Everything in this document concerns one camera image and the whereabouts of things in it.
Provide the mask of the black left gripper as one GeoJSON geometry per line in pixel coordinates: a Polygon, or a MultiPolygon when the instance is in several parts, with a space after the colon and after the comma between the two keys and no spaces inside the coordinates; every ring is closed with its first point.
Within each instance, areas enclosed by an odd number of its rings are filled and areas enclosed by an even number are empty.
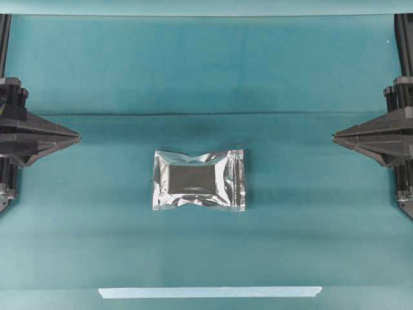
{"type": "Polygon", "coordinates": [[[1,78],[1,157],[9,158],[18,167],[29,167],[37,160],[81,141],[77,132],[27,112],[27,98],[28,91],[21,87],[18,78],[1,78]],[[66,139],[39,142],[35,147],[25,140],[40,136],[66,139]]]}

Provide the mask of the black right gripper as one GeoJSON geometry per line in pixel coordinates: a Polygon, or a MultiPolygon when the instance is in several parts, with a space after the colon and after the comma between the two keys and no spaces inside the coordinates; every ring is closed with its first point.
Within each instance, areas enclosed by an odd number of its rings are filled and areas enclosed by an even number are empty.
{"type": "Polygon", "coordinates": [[[387,114],[336,132],[333,142],[375,160],[382,167],[395,167],[412,159],[412,76],[397,77],[383,95],[387,114]]]}

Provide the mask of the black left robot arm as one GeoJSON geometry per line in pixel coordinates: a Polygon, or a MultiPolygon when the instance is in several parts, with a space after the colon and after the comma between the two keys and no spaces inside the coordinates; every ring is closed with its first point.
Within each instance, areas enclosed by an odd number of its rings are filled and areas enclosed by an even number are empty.
{"type": "Polygon", "coordinates": [[[17,197],[19,169],[81,141],[78,133],[30,113],[27,98],[18,78],[1,78],[1,211],[17,197]]]}

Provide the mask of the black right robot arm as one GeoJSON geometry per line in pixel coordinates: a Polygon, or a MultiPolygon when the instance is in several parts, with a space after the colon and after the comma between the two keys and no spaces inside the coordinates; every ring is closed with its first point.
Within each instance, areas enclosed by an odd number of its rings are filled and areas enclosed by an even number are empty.
{"type": "Polygon", "coordinates": [[[333,135],[333,142],[393,169],[399,208],[412,217],[412,77],[383,90],[388,112],[333,135]]]}

